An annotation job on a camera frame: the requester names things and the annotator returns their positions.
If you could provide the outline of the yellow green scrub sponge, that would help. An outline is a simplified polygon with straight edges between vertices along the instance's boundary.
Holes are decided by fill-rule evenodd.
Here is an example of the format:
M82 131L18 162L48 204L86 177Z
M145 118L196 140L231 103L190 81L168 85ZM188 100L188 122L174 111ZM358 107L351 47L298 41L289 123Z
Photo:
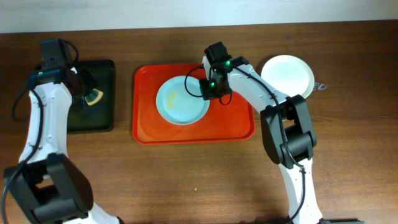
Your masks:
M94 88L87 95L84 96L84 99L88 106L93 106L99 102L103 97L103 92Z

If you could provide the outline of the light blue plate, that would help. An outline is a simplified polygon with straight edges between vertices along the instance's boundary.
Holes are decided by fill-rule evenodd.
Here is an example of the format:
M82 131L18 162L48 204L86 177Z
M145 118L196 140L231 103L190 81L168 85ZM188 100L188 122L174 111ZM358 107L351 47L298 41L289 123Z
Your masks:
M162 84L155 105L161 117L169 123L189 125L206 115L210 102L202 98L197 78L177 76Z

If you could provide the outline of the white plate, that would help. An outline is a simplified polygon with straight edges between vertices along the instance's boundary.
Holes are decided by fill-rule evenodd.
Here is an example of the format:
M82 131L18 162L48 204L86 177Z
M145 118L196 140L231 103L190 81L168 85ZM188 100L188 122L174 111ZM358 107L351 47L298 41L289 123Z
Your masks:
M302 59L292 55L278 55L269 59L261 70L261 77L289 96L307 98L315 86L312 69Z

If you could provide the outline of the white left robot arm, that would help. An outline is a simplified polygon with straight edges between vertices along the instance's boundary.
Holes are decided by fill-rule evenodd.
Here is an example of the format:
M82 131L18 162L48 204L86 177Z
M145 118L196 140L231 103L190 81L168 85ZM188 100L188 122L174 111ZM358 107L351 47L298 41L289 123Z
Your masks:
M85 79L72 68L29 75L30 119L17 165L4 170L1 205L12 195L30 223L122 223L94 201L89 180L68 158L68 113Z

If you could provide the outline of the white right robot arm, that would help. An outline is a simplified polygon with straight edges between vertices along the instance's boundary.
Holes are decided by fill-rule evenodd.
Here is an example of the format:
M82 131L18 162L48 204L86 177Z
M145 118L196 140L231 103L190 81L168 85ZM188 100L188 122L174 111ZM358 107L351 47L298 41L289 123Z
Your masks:
M289 96L267 83L244 57L206 54L202 63L206 79L200 87L205 100L235 91L259 113L264 148L284 179L288 223L327 223L313 185L317 137L305 98L299 93Z

